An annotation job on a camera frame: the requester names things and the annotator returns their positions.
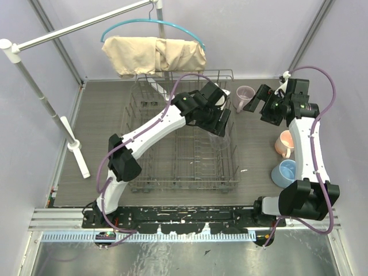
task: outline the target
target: pink mug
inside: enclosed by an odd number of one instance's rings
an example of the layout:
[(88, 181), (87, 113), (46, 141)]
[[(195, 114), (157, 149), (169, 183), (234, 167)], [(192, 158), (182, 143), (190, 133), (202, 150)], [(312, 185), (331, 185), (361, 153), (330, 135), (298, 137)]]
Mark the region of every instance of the pink mug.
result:
[(255, 91), (249, 86), (240, 86), (236, 89), (236, 93), (232, 98), (232, 104), (236, 108), (236, 112), (239, 113), (247, 103), (254, 97)]
[(290, 154), (294, 151), (294, 142), (290, 131), (283, 131), (278, 136), (275, 143), (275, 150), (284, 158), (290, 158)]

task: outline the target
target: clothes hanger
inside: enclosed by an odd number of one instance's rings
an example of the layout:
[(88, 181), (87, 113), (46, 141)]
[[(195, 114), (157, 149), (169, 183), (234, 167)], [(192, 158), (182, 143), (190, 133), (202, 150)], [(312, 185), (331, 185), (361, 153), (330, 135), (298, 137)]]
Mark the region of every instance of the clothes hanger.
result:
[(170, 23), (170, 22), (167, 22), (167, 21), (156, 20), (156, 19), (145, 19), (145, 18), (126, 20), (126, 21), (117, 23), (117, 24), (109, 27), (107, 30), (105, 30), (103, 32), (103, 34), (101, 36), (101, 42), (105, 42), (104, 41), (105, 35), (108, 32), (110, 32), (111, 30), (115, 29), (116, 27), (119, 27), (119, 26), (125, 25), (125, 24), (135, 23), (135, 22), (158, 23), (158, 24), (163, 24), (163, 25), (167, 25), (167, 26), (171, 26), (171, 27), (177, 28), (177, 29), (179, 29), (179, 30), (181, 30), (181, 31), (189, 34), (192, 38), (194, 38), (195, 40), (197, 40), (199, 42), (200, 46), (202, 47), (203, 51), (206, 51), (205, 44), (203, 44), (202, 40), (198, 36), (196, 36), (194, 33), (189, 32), (187, 29), (184, 29), (183, 27), (181, 27), (179, 25), (176, 25), (176, 24), (173, 24), (173, 23)]

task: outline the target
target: dishwasher rack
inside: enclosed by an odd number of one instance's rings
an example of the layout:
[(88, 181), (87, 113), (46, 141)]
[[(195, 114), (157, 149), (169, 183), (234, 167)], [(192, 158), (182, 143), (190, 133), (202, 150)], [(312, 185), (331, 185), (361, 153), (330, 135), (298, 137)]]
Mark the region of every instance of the dishwasher rack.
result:
[[(217, 84), (226, 88), (229, 76), (216, 71)], [(125, 108), (121, 135), (134, 131), (165, 107), (160, 87), (171, 91), (177, 77), (170, 79), (143, 77), (132, 87), (129, 104)], [(206, 80), (183, 79), (176, 93), (201, 89)], [(141, 174), (129, 183), (133, 192), (150, 192), (157, 189), (206, 189), (227, 193), (234, 189), (240, 178), (236, 129), (231, 114), (227, 131), (230, 145), (218, 151), (212, 148), (208, 133), (197, 127), (184, 126), (161, 139), (148, 149), (140, 159)]]

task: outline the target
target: beige cloth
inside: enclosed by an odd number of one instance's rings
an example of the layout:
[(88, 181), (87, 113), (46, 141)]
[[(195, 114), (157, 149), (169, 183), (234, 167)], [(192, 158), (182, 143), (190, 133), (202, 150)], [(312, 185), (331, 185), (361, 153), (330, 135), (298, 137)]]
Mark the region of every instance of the beige cloth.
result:
[(113, 36), (106, 39), (102, 50), (120, 76), (203, 71), (206, 65), (205, 53), (197, 41)]

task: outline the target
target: wall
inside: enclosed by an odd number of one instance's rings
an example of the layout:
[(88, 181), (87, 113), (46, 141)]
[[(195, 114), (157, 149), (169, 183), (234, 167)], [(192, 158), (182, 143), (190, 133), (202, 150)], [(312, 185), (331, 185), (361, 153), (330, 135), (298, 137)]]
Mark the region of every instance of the wall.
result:
[[(45, 32), (27, 1), (0, 0), (0, 6), (0, 38), (21, 43)], [(52, 42), (21, 57), (55, 110), (68, 116), (78, 84)], [(0, 274), (12, 276), (24, 253), (33, 210), (44, 207), (63, 138), (3, 53), (0, 76)]]
[[(98, 16), (137, 0), (41, 0), (55, 28)], [(278, 75), (292, 61), (322, 0), (163, 0), (166, 21), (192, 31), (206, 45), (207, 69), (233, 69), (237, 78)], [(151, 6), (120, 15), (63, 38), (80, 72), (89, 79), (117, 79), (101, 51), (102, 32), (133, 18), (148, 18)], [(171, 39), (192, 38), (165, 27)], [(156, 24), (134, 23), (109, 36), (158, 36)]]
[[(328, 71), (336, 82), (335, 105), (321, 122), (321, 148), (333, 184), (340, 186), (336, 203), (355, 275), (368, 275), (368, 2), (336, 1), (324, 20), (301, 65)], [(309, 78), (310, 101), (325, 107), (331, 86), (323, 75), (304, 70)]]

